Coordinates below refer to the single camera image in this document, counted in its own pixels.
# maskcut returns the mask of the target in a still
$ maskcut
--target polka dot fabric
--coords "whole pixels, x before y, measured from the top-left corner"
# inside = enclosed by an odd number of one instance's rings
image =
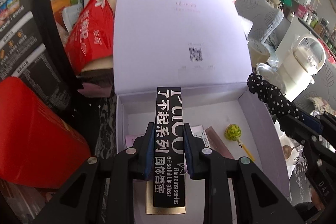
[[[252,73],[247,80],[247,86],[251,93],[256,93],[259,100],[267,104],[272,115],[276,115],[277,118],[292,115],[295,119],[303,121],[296,105],[283,96],[280,88],[263,79],[261,75]]]

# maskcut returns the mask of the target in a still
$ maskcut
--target barcode label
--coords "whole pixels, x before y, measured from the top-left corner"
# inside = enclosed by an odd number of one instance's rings
[[[202,48],[189,48],[190,61],[203,61]]]

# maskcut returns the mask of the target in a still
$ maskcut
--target red and white package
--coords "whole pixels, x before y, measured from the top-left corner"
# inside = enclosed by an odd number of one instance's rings
[[[85,65],[113,54],[113,11],[107,0],[90,0],[71,31],[65,52],[76,75]]]

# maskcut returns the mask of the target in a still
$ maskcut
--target red bin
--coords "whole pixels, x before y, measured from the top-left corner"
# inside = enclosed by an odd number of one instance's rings
[[[0,83],[0,178],[59,188],[88,157],[85,139],[19,78]]]

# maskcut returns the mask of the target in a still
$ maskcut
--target black box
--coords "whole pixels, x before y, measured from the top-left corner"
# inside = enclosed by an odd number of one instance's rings
[[[184,207],[181,88],[157,88],[153,206]]]

